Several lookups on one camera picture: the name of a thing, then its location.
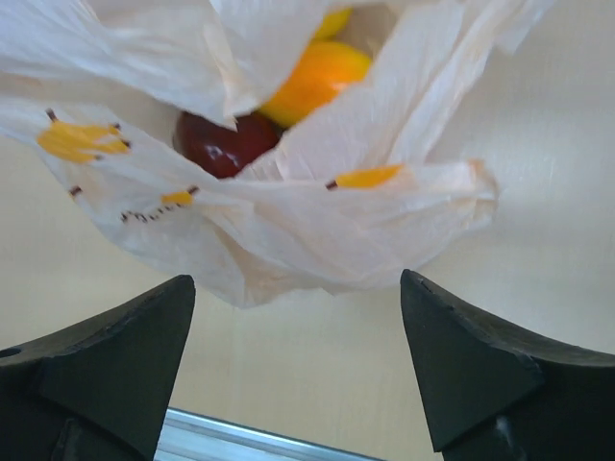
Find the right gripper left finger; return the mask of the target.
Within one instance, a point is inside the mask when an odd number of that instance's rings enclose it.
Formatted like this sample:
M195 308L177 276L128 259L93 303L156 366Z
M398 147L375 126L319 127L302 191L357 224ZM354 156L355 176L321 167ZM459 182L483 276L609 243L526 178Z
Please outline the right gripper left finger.
M193 278L177 276L3 349L2 459L153 459L195 299Z

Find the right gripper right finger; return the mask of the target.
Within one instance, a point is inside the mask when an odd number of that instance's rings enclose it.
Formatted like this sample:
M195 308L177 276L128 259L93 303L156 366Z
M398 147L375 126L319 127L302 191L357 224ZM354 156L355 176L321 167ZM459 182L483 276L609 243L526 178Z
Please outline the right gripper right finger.
M614 357L540 335L405 270L401 311L446 460L611 460Z

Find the translucent printed plastic bag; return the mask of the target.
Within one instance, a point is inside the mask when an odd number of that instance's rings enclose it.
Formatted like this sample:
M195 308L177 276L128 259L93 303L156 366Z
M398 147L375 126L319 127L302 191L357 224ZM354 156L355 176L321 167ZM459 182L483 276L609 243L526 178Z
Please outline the translucent printed plastic bag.
M109 241L228 303L390 285L493 217L474 159L430 153L495 48L546 1L356 1L360 83L218 180L124 121L132 91L230 127L289 76L336 1L5 1L1 132Z

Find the dark red apple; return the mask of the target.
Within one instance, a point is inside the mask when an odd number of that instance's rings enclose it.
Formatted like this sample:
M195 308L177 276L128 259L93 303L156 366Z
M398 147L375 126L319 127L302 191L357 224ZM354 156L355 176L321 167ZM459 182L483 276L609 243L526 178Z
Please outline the dark red apple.
M275 126L258 113L238 117L231 130L184 111L173 134L175 149L217 179L235 177L279 140Z

